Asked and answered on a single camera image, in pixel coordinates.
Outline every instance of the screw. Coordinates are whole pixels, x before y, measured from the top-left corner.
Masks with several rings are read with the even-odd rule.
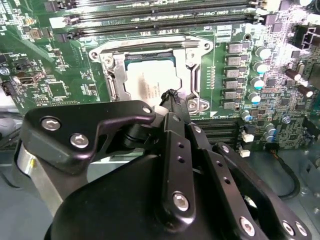
[[[189,208],[189,202],[187,198],[181,193],[176,193],[173,195],[173,203],[180,211],[187,211]]]
[[[283,122],[284,124],[289,124],[289,123],[291,123],[291,117],[285,116],[284,118],[282,118],[282,122]]]
[[[295,231],[286,221],[283,221],[282,225],[283,225],[284,229],[288,232],[288,234],[290,234],[291,236],[295,235]]]
[[[305,230],[305,228],[299,223],[299,222],[295,222],[296,227],[298,228],[299,232],[303,235],[303,236],[307,236],[307,231]]]
[[[244,216],[240,218],[240,224],[243,230],[250,236],[253,237],[256,234],[255,228],[252,223]]]
[[[41,121],[41,126],[49,131],[56,131],[61,127],[61,124],[58,120],[49,117]]]
[[[229,148],[228,148],[227,146],[225,146],[225,145],[222,145],[222,149],[223,149],[223,151],[225,151],[226,153],[229,152]]]
[[[194,129],[197,133],[201,133],[201,128],[198,126],[194,126]]]
[[[10,70],[9,68],[2,66],[0,67],[0,74],[4,76],[9,76],[10,75]]]
[[[313,212],[314,212],[314,214],[320,213],[320,208],[319,207],[315,207]]]
[[[146,106],[144,106],[142,108],[143,111],[145,111],[147,114],[151,113],[151,110],[149,108],[147,108]]]
[[[89,144],[88,138],[81,134],[81,133],[75,133],[70,138],[70,143],[79,149],[84,149]]]

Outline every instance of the black cable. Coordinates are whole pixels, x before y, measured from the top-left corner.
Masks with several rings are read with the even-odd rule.
[[[292,178],[293,180],[293,190],[291,192],[289,192],[288,194],[285,195],[280,195],[278,196],[280,199],[282,200],[289,200],[289,199],[293,199],[295,198],[301,190],[301,186],[300,186],[300,182],[299,179],[297,177],[297,175],[294,173],[294,171],[285,163],[285,161],[279,157],[276,153],[275,150],[271,150],[270,151],[272,153],[272,155],[274,156],[275,159],[277,159],[281,165],[281,167],[283,168],[283,170]]]
[[[16,141],[18,141],[19,135],[20,135],[20,128],[14,130],[13,132],[8,134],[7,136],[4,136],[0,140],[0,150],[6,148],[7,146],[9,146],[9,145],[15,143]]]
[[[16,186],[14,184],[12,184],[9,179],[6,177],[6,175],[0,171],[0,177],[3,179],[3,181],[12,189],[15,189],[15,190],[21,190],[22,188],[19,187],[19,186]]]

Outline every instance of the cpu socket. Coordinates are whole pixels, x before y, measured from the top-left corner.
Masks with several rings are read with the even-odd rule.
[[[200,69],[202,56],[212,49],[209,40],[177,35],[109,41],[89,57],[101,63],[112,101],[142,100],[153,107],[173,89],[195,115],[210,107],[200,96]]]

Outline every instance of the motherboard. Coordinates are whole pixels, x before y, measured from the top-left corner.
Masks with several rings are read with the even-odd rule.
[[[211,143],[297,149],[320,135],[320,0],[1,0],[0,77],[23,115],[174,89]]]

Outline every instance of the silver metal frame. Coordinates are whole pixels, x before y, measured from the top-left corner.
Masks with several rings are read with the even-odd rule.
[[[155,47],[158,50],[134,51],[145,47]],[[89,57],[93,62],[101,63],[110,99],[129,101],[131,95],[124,88],[124,83],[128,80],[126,56],[172,53],[175,57],[176,76],[181,79],[178,95],[188,101],[189,113],[194,115],[210,107],[210,103],[200,96],[200,68],[202,56],[212,51],[213,47],[211,41],[195,36],[149,37],[109,41],[91,50]]]

